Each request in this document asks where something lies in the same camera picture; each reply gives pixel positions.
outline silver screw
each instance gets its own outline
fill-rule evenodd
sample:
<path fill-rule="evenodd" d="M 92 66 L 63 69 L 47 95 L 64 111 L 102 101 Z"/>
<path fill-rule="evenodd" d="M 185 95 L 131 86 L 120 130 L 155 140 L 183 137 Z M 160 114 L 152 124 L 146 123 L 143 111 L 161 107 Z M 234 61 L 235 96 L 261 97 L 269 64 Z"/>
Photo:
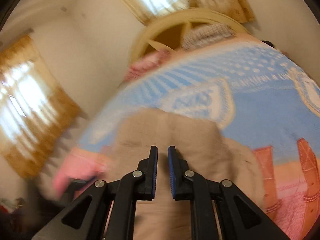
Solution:
<path fill-rule="evenodd" d="M 228 180 L 228 179 L 224 179 L 224 180 L 222 181 L 222 185 L 223 185 L 224 187 L 231 187 L 231 186 L 232 186 L 232 182 L 231 182 L 230 180 Z"/>
<path fill-rule="evenodd" d="M 142 176 L 142 171 L 134 171 L 133 173 L 132 173 L 132 175 L 134 176 L 134 177 L 141 177 Z"/>
<path fill-rule="evenodd" d="M 96 187 L 103 187 L 104 186 L 104 181 L 103 180 L 97 180 L 94 185 Z"/>
<path fill-rule="evenodd" d="M 193 177 L 195 173 L 193 171 L 188 170 L 184 172 L 184 175 L 186 175 L 187 177 Z"/>

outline bedsheet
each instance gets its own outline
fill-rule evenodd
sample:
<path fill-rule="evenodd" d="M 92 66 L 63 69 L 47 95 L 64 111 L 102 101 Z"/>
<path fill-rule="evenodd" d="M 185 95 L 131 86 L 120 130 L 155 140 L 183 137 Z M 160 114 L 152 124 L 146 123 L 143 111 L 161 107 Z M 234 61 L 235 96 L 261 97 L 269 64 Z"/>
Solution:
<path fill-rule="evenodd" d="M 166 65 L 128 85 L 98 114 L 78 147 L 105 153 L 119 122 L 143 107 L 214 120 L 254 152 L 265 212 L 302 239 L 320 212 L 320 90 L 268 45 L 239 40 Z"/>

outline yellow headboard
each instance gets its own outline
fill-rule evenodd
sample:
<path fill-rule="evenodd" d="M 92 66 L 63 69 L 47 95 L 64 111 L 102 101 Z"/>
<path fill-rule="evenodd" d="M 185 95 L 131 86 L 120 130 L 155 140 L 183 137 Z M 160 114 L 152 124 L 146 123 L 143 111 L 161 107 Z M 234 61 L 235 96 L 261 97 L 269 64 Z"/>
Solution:
<path fill-rule="evenodd" d="M 214 23 L 225 23 L 237 33 L 248 33 L 240 23 L 222 13 L 205 8 L 182 10 L 156 19 L 144 29 L 132 46 L 131 62 L 154 50 L 176 50 L 190 29 Z"/>

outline orange strap print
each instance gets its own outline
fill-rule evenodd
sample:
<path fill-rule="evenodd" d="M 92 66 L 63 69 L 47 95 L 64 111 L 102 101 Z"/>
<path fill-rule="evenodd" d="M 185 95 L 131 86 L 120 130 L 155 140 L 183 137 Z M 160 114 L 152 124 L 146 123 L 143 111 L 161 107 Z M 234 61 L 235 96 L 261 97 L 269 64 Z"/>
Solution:
<path fill-rule="evenodd" d="M 317 160 L 309 143 L 301 138 L 297 141 L 301 168 L 308 189 L 304 196 L 307 203 L 300 239 L 304 238 L 315 223 L 319 212 L 320 182 Z"/>
<path fill-rule="evenodd" d="M 262 175 L 263 186 L 265 190 L 264 205 L 268 217 L 272 220 L 276 218 L 277 210 L 280 207 L 280 202 L 277 197 L 275 174 L 273 170 L 272 146 L 258 148 L 253 150 L 257 157 Z"/>

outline ceiling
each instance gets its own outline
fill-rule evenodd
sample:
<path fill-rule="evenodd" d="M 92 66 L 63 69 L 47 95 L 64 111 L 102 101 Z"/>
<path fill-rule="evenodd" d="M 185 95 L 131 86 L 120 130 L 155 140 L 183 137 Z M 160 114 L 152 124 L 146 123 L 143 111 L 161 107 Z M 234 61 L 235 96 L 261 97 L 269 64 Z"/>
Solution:
<path fill-rule="evenodd" d="M 0 50 L 37 25 L 68 14 L 77 0 L 21 0 L 0 32 Z"/>

